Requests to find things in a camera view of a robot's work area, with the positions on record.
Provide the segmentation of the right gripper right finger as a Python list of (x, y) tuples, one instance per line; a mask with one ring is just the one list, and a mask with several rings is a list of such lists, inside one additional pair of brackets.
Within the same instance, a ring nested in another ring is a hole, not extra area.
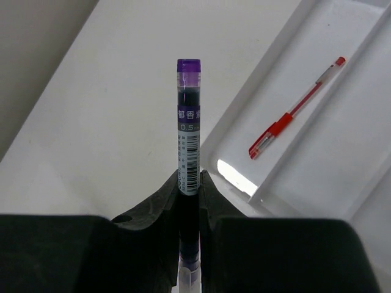
[(203, 292), (379, 292), (364, 246), (343, 220), (247, 217), (200, 175)]

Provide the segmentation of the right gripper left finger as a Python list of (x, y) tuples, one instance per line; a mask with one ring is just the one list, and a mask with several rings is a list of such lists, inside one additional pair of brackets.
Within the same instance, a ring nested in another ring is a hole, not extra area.
[(170, 292), (177, 283), (178, 175), (112, 220), (1, 216), (2, 292)]

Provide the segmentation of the red gel pen with grip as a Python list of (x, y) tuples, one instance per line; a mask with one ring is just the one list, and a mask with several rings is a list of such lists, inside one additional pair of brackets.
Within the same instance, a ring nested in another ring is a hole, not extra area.
[(252, 160), (258, 158), (259, 155), (264, 152), (268, 145), (287, 128), (287, 126), (294, 120), (295, 116), (297, 116), (300, 111), (305, 108), (305, 106), (337, 74), (345, 63), (345, 57), (338, 57), (297, 101), (297, 103), (264, 131), (264, 133), (250, 146), (248, 150), (249, 157)]

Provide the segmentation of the purple gel pen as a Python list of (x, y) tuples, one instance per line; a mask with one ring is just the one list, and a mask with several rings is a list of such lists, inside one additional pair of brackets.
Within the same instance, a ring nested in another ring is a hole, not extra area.
[(199, 59), (177, 61), (180, 292), (200, 292), (200, 80)]

